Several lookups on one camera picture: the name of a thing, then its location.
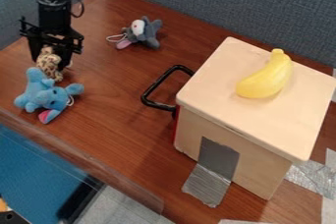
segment leopard print plush toy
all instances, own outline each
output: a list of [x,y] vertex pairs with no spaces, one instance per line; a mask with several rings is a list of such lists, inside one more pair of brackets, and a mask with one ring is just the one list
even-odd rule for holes
[[60,56],[53,54],[51,47],[43,47],[36,59],[36,67],[43,71],[48,78],[60,82],[63,80],[63,74],[58,71],[58,64],[61,60]]

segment wooden table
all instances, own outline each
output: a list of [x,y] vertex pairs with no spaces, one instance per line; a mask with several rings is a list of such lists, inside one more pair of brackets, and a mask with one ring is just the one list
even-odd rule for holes
[[[162,197],[163,214],[177,223],[217,223],[221,218],[276,223],[320,223],[321,196],[284,181],[270,201],[236,184],[220,206],[211,209],[183,194],[181,187],[195,166],[172,144],[174,121],[169,113],[145,107],[140,95],[156,78],[175,64],[197,70],[227,36],[259,47],[271,47],[222,28],[142,0],[85,0],[86,12],[74,20],[85,35],[84,54],[74,56],[74,66],[62,85],[83,83],[85,93],[63,115],[42,125],[37,114],[14,107],[14,98],[26,86],[26,68],[33,65],[24,38],[0,52],[0,104],[25,121],[88,153],[135,183]],[[105,41],[121,27],[142,15],[162,19],[158,51],[132,45],[118,51]],[[298,56],[295,61],[331,74],[332,69]],[[174,103],[187,78],[176,74],[153,98]],[[329,107],[311,159],[324,163],[326,147],[336,150],[336,105]],[[61,143],[55,150],[73,159]],[[94,174],[109,181],[104,173]]]

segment cream wooden box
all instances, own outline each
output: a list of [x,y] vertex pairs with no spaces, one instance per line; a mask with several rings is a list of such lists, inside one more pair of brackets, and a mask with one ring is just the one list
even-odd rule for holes
[[336,86],[335,79],[294,63],[277,95],[246,99],[242,78],[261,69],[270,52],[228,37],[177,94],[175,147],[197,160],[202,137],[240,153],[233,181],[270,199],[290,166],[310,157]]

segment toy banana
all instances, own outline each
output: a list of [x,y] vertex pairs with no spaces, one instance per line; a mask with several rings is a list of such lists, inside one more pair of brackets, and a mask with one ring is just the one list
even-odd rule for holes
[[246,98],[263,98],[279,92],[292,74],[291,58],[275,48],[269,62],[258,72],[237,83],[236,92]]

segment gray stuffed animal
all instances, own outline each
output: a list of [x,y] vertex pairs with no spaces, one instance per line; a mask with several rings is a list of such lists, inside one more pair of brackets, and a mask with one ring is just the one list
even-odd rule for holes
[[125,37],[118,41],[116,46],[118,49],[123,49],[132,43],[141,42],[157,49],[160,47],[160,42],[156,39],[156,33],[161,27],[161,20],[151,22],[147,16],[143,16],[141,20],[133,21],[129,28],[122,28]]

